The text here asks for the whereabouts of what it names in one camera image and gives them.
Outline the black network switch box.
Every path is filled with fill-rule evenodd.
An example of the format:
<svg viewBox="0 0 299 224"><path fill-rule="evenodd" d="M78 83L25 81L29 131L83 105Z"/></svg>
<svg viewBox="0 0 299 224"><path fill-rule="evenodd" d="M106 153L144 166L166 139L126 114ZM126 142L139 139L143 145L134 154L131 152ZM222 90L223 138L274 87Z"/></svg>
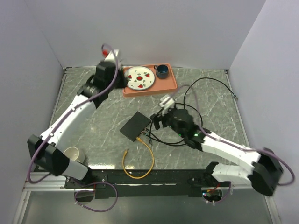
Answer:
<svg viewBox="0 0 299 224"><path fill-rule="evenodd" d="M136 112L120 129L120 133L134 142L151 120L140 112Z"/></svg>

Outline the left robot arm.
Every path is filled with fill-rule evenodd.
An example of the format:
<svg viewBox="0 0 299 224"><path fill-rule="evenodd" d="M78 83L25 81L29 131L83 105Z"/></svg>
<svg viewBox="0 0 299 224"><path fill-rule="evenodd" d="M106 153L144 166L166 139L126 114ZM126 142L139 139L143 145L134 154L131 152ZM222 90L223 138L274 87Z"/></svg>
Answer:
<svg viewBox="0 0 299 224"><path fill-rule="evenodd" d="M68 176L86 188L92 184L92 170L82 162L64 154L73 132L107 99L113 89L125 88L128 80L120 62L100 61L95 74L80 87L66 111L42 134L31 135L27 141L30 165L36 164L54 176Z"/></svg>

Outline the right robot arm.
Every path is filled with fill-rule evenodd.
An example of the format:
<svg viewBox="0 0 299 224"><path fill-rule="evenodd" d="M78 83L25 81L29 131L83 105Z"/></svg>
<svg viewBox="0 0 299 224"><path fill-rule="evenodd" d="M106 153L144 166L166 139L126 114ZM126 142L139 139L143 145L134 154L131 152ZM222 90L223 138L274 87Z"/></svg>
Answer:
<svg viewBox="0 0 299 224"><path fill-rule="evenodd" d="M236 185L250 185L264 196L274 194L283 168L272 150L254 150L224 139L197 125L186 109L174 108L166 114L153 114L150 118L156 129L170 127L190 148L217 155L233 163L210 163L204 174L207 185L230 182Z"/></svg>

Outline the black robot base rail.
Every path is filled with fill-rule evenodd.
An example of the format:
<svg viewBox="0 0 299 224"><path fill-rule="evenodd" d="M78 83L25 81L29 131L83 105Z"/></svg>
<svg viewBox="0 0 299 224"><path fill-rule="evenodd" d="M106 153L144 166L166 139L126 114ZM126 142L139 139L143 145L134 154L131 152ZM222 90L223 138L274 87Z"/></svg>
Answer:
<svg viewBox="0 0 299 224"><path fill-rule="evenodd" d="M217 185L227 187L228 182L217 181L211 173L203 169L155 169L142 179L133 179L121 169L96 169L90 183L81 183L69 179L66 189L75 191L91 190L96 199L134 196L189 196L201 197L203 188L214 188Z"/></svg>

